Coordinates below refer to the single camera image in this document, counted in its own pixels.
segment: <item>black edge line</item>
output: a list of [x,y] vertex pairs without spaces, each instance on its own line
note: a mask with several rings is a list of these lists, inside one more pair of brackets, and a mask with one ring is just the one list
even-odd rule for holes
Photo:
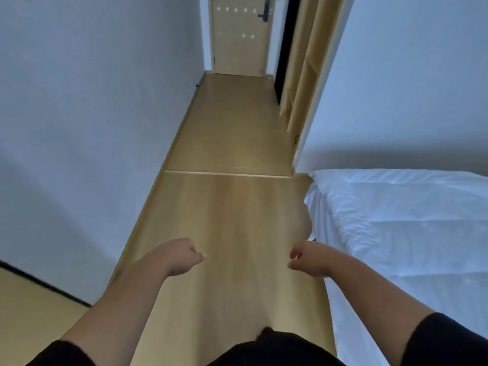
[[39,280],[37,277],[34,277],[34,276],[28,274],[27,272],[19,270],[18,268],[12,266],[11,264],[8,264],[7,262],[0,260],[0,268],[3,268],[7,271],[12,272],[13,274],[15,274],[17,276],[23,277],[24,279],[27,279],[33,283],[36,283],[37,285],[42,286],[45,289],[51,290],[51,291],[53,291],[59,295],[62,295],[63,297],[65,297],[67,299],[75,301],[76,303],[81,304],[82,306],[85,306],[88,308],[92,307],[92,305],[87,303],[86,301],[82,301],[81,299],[74,297],[73,295],[68,294],[61,289],[58,289],[58,288],[56,288],[56,287],[54,287],[48,283],[45,283],[44,281]]

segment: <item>black shirt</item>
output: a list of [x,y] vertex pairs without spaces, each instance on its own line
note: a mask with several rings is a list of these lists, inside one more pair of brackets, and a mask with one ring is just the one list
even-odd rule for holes
[[[76,345],[56,341],[28,366],[95,366]],[[271,365],[344,366],[337,358],[315,344],[291,333],[266,327],[252,342],[237,344],[209,366]],[[488,340],[441,313],[433,313],[413,332],[402,359],[402,366],[488,364]]]

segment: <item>white bed sheet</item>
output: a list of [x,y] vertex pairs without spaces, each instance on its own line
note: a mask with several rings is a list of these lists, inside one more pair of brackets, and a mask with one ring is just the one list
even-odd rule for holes
[[[327,170],[305,203],[312,237],[361,259],[420,301],[488,337],[488,178],[466,172]],[[388,365],[326,279],[338,358]]]

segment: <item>black sleeve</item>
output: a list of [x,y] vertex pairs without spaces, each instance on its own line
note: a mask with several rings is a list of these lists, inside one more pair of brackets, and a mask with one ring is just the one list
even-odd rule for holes
[[95,366],[77,345],[57,340],[40,352],[27,366]]
[[488,364],[488,340],[442,313],[420,322],[402,359],[402,366],[463,364]]

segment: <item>black door handle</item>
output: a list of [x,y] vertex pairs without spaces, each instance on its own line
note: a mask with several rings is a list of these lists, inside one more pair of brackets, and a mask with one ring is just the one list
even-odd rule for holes
[[267,23],[269,18],[269,5],[271,4],[271,0],[265,0],[265,11],[263,14],[258,14],[259,18],[263,18],[263,22]]

